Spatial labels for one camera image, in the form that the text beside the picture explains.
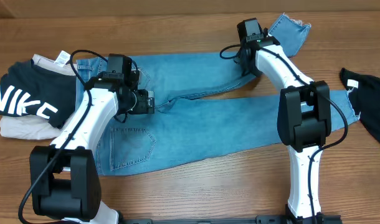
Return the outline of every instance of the blue object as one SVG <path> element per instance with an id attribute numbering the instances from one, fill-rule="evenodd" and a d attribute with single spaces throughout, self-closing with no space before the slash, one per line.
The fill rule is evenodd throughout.
<path id="1" fill-rule="evenodd" d="M 303 24 L 302 21 L 290 19 L 282 14 L 269 28 L 269 34 L 280 42 L 285 55 L 292 57 L 298 53 L 306 41 L 310 28 L 310 24 Z"/>
<path id="2" fill-rule="evenodd" d="M 292 24 L 277 22 L 274 35 L 298 27 Z M 307 33 L 289 35 L 293 37 L 287 41 L 279 39 L 284 49 L 300 47 Z M 155 114 L 129 115 L 125 124 L 114 119 L 109 122 L 97 148 L 100 175 L 151 172 L 280 142 L 276 125 L 278 95 L 199 99 L 240 88 L 255 78 L 242 76 L 240 66 L 233 61 L 220 59 L 218 53 L 132 59 L 141 71 L 139 89 L 155 93 Z M 107 68 L 99 58 L 78 60 L 77 64 L 85 81 Z M 77 88 L 79 106 L 83 86 L 77 82 Z M 346 91 L 332 91 L 331 99 L 343 110 L 349 124 L 357 120 Z M 331 113 L 332 130 L 342 128 L 340 116 L 333 108 Z"/>

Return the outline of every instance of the wooden table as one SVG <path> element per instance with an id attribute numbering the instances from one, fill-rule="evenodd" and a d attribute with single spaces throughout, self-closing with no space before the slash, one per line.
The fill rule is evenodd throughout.
<path id="1" fill-rule="evenodd" d="M 56 58 L 61 50 L 101 54 L 217 52 L 238 43 L 236 25 L 257 17 L 269 26 L 280 14 L 89 17 L 0 20 L 0 77 L 33 54 Z M 290 17 L 312 24 L 305 45 L 292 61 L 314 80 L 343 89 L 342 67 L 380 77 L 380 12 L 303 12 Z M 266 77 L 215 98 L 274 94 Z M 333 133 L 328 142 L 338 139 Z M 0 137 L 0 223 L 18 223 L 17 208 L 28 189 L 28 157 L 35 145 Z M 127 218 L 224 218 L 284 213 L 290 191 L 290 161 L 282 144 L 130 177 L 101 177 L 103 201 Z M 344 223 L 380 223 L 380 144 L 359 122 L 346 140 L 324 152 L 320 202 L 325 214 Z M 35 216 L 31 200 L 24 210 Z"/>

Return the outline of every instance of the black fabric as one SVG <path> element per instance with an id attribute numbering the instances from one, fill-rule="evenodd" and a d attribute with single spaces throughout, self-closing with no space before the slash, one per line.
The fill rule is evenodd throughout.
<path id="1" fill-rule="evenodd" d="M 348 79 L 359 82 L 359 87 L 349 93 L 349 100 L 360 121 L 368 132 L 380 142 L 380 78 L 372 75 L 360 75 L 345 68 L 341 69 L 340 78 L 345 88 Z"/>
<path id="2" fill-rule="evenodd" d="M 0 110 L 0 115 L 37 115 L 37 112 L 43 111 L 39 116 L 46 119 L 50 117 L 48 118 L 49 123 L 55 128 L 61 128 L 75 110 L 75 79 L 74 76 L 62 75 L 34 65 L 32 60 L 23 63 L 16 62 L 9 68 L 8 73 L 1 78 L 0 99 L 7 97 L 8 100 L 4 108 L 2 108 L 3 104 L 0 105 L 3 109 Z M 10 86 L 13 86 L 14 89 L 8 96 L 5 96 Z M 22 90 L 22 92 L 16 98 L 16 104 L 10 105 L 18 90 Z M 31 96 L 21 103 L 36 100 L 40 102 L 25 106 L 26 113 L 19 115 L 17 111 L 21 109 L 18 109 L 17 105 L 21 98 L 25 98 L 25 93 Z M 8 113 L 10 107 L 13 107 L 13 113 Z"/>

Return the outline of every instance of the black garment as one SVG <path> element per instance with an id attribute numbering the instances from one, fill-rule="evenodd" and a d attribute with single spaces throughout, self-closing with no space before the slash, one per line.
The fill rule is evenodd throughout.
<path id="1" fill-rule="evenodd" d="M 360 114 L 360 121 L 368 132 L 380 142 L 380 78 L 372 75 L 359 75 L 341 69 L 340 78 L 345 88 L 352 89 L 347 86 L 348 79 L 359 82 L 359 87 L 354 88 L 349 93 L 349 100 L 356 114 Z"/>
<path id="2" fill-rule="evenodd" d="M 75 110 L 75 79 L 34 65 L 32 60 L 16 62 L 1 78 L 0 115 L 38 115 L 61 128 Z"/>

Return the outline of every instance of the blue denim pants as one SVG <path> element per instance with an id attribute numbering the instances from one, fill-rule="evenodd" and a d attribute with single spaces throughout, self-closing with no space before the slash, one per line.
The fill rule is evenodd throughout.
<path id="1" fill-rule="evenodd" d="M 285 25 L 286 30 L 294 26 L 290 29 L 295 36 L 292 45 L 302 45 L 305 30 L 299 30 L 300 24 L 287 24 L 291 20 L 284 21 L 276 25 L 276 32 L 280 26 Z M 276 126 L 278 95 L 200 99 L 240 88 L 255 78 L 242 76 L 234 62 L 220 59 L 217 53 L 132 59 L 141 71 L 139 88 L 155 93 L 155 114 L 129 116 L 125 124 L 114 119 L 109 122 L 97 148 L 100 175 L 151 172 L 280 142 Z M 99 58 L 78 60 L 77 64 L 85 81 L 107 68 Z M 77 105 L 82 97 L 83 87 L 78 82 Z M 343 110 L 349 124 L 357 120 L 346 91 L 332 91 L 331 99 Z M 333 108 L 331 118 L 333 131 L 343 127 Z"/>

